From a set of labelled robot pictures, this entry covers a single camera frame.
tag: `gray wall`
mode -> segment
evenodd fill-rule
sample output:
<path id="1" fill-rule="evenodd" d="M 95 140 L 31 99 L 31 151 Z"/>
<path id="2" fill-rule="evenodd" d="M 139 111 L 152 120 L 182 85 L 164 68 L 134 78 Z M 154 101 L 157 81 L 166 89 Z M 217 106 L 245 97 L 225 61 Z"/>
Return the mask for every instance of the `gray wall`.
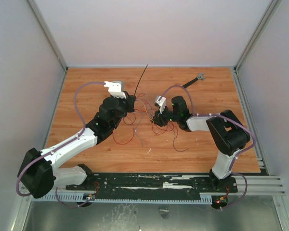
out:
<path id="1" fill-rule="evenodd" d="M 64 72 L 25 0 L 0 0 L 0 231 L 9 227 L 16 174 L 42 148 Z"/>
<path id="2" fill-rule="evenodd" d="M 271 172 L 289 195 L 289 0 L 239 70 Z"/>
<path id="3" fill-rule="evenodd" d="M 68 66 L 234 66 L 271 0 L 35 0 Z"/>

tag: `wooden surface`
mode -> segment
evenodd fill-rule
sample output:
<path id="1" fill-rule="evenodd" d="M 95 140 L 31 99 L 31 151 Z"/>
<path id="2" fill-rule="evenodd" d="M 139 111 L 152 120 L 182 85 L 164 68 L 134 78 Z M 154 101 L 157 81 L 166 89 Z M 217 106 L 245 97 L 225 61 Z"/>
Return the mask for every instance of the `wooden surface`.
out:
<path id="1" fill-rule="evenodd" d="M 124 90 L 133 95 L 143 70 L 144 68 L 69 69 L 47 146 L 53 146 L 81 129 L 82 123 L 73 105 L 74 93 L 80 85 L 90 81 L 122 80 L 125 82 Z M 204 73 L 206 79 L 188 87 L 194 100 L 195 112 L 220 113 L 230 109 L 246 125 L 229 68 L 149 67 L 139 84 L 136 95 L 145 93 L 143 99 L 149 101 L 155 111 L 154 99 L 157 95 L 161 95 L 171 85 L 185 84 L 194 79 L 198 73 Z M 191 108 L 186 93 L 180 88 L 173 88 L 167 93 L 168 107 L 172 108 L 171 98 L 178 95 L 182 95 L 187 106 Z M 78 107 L 86 122 L 93 119 L 99 105 L 108 96 L 107 88 L 102 85 L 89 85 L 79 92 Z M 135 125 L 137 125 L 142 114 L 135 113 L 135 115 Z M 125 125 L 123 121 L 114 131 L 116 141 L 121 143 L 128 141 L 132 134 L 132 126 Z M 73 167 L 77 164 L 86 164 L 93 172 L 208 172 L 215 163 L 217 148 L 210 132 L 180 130 L 175 147 L 178 150 L 189 148 L 185 152 L 174 150 L 173 131 L 156 135 L 146 116 L 139 124 L 137 134 L 143 140 L 143 147 L 137 136 L 126 145 L 116 144 L 110 136 L 106 141 L 79 153 L 62 166 Z M 234 171 L 260 172 L 254 149 L 240 156 L 235 163 Z"/>

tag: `robotic arm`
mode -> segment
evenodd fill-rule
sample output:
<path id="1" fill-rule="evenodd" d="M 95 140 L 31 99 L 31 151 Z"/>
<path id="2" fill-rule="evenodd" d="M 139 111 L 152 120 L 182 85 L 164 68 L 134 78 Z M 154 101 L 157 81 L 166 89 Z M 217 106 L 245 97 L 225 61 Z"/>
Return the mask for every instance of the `robotic arm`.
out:
<path id="1" fill-rule="evenodd" d="M 32 148 L 27 151 L 18 177 L 32 161 L 50 153 L 35 162 L 21 176 L 21 182 L 34 198 L 43 197 L 54 187 L 82 184 L 87 178 L 88 167 L 85 165 L 73 168 L 59 169 L 59 167 L 83 150 L 96 146 L 107 139 L 118 127 L 121 119 L 126 117 L 128 112 L 134 111 L 136 97 L 123 91 L 123 82 L 105 82 L 104 86 L 108 87 L 111 97 L 104 99 L 99 107 L 99 112 L 86 124 L 85 128 L 50 148 L 41 151 Z"/>
<path id="2" fill-rule="evenodd" d="M 199 116 L 189 113 L 182 96 L 172 98 L 171 102 L 173 111 L 167 108 L 165 97 L 156 97 L 155 105 L 158 110 L 155 111 L 153 122 L 161 127 L 167 125 L 169 121 L 177 122 L 180 129 L 188 132 L 210 131 L 218 148 L 218 154 L 215 165 L 210 170 L 209 177 L 215 189 L 224 187 L 231 177 L 234 161 L 247 142 L 250 141 L 250 135 L 234 124 L 236 122 L 242 125 L 230 110 L 225 110 L 215 116 Z"/>

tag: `gray floor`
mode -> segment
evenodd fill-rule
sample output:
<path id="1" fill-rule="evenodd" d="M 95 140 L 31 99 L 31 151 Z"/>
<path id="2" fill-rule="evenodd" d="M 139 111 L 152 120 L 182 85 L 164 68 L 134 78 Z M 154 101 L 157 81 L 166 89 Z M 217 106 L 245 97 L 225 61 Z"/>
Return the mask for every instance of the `gray floor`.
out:
<path id="1" fill-rule="evenodd" d="M 248 196 L 224 210 L 209 205 L 100 204 L 68 209 L 56 202 L 31 203 L 25 231 L 280 231 L 270 196 Z"/>

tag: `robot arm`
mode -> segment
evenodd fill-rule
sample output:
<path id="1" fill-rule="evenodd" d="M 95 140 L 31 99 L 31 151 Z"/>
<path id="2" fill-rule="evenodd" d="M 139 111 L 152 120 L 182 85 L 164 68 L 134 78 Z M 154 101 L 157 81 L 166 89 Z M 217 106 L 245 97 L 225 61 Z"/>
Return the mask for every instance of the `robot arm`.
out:
<path id="1" fill-rule="evenodd" d="M 155 105 L 158 107 L 158 110 L 153 117 L 154 123 L 162 127 L 167 125 L 169 121 L 173 121 L 177 122 L 182 130 L 188 132 L 199 130 L 210 131 L 218 148 L 218 154 L 209 176 L 216 188 L 221 187 L 230 177 L 237 154 L 250 141 L 250 135 L 240 127 L 220 117 L 190 114 L 182 96 L 172 98 L 171 103 L 173 111 L 167 108 L 165 97 L 156 97 Z M 241 124 L 230 110 L 225 110 L 220 115 Z"/>
<path id="2" fill-rule="evenodd" d="M 82 165 L 73 168 L 59 167 L 78 153 L 107 139 L 118 127 L 121 119 L 126 117 L 128 112 L 134 111 L 136 97 L 123 91 L 121 81 L 105 82 L 104 86 L 108 87 L 111 97 L 104 99 L 99 112 L 85 128 L 50 148 L 41 151 L 32 148 L 27 151 L 18 176 L 34 159 L 50 153 L 30 166 L 21 178 L 21 182 L 33 197 L 43 197 L 53 187 L 82 184 L 87 177 L 87 167 Z"/>

